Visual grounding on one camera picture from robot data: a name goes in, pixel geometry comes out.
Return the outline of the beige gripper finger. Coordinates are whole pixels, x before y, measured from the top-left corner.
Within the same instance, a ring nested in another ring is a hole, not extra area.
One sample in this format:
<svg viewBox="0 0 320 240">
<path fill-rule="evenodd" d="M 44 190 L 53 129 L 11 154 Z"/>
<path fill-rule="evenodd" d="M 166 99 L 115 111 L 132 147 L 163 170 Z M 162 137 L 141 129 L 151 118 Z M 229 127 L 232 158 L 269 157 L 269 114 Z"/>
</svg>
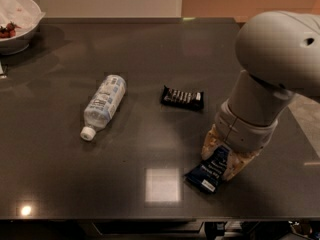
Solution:
<svg viewBox="0 0 320 240">
<path fill-rule="evenodd" d="M 223 173 L 221 179 L 224 182 L 230 181 L 238 173 L 240 173 L 260 152 L 236 152 L 230 148 L 226 148 L 226 157 L 222 159 Z"/>
<path fill-rule="evenodd" d="M 211 129 L 207 132 L 201 151 L 203 160 L 207 160 L 214 152 L 214 150 L 222 143 L 220 136 L 216 130 L 216 125 L 213 124 Z"/>
</svg>

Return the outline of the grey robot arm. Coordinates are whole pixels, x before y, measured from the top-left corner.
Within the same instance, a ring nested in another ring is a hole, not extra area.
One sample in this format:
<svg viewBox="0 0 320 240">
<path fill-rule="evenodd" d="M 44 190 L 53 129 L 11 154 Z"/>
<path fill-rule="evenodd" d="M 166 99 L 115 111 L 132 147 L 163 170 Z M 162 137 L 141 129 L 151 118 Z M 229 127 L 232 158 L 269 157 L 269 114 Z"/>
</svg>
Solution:
<svg viewBox="0 0 320 240">
<path fill-rule="evenodd" d="M 242 70 L 206 135 L 202 158 L 226 160 L 228 181 L 269 144 L 278 118 L 297 94 L 320 97 L 320 16 L 269 11 L 248 20 L 235 43 Z"/>
</svg>

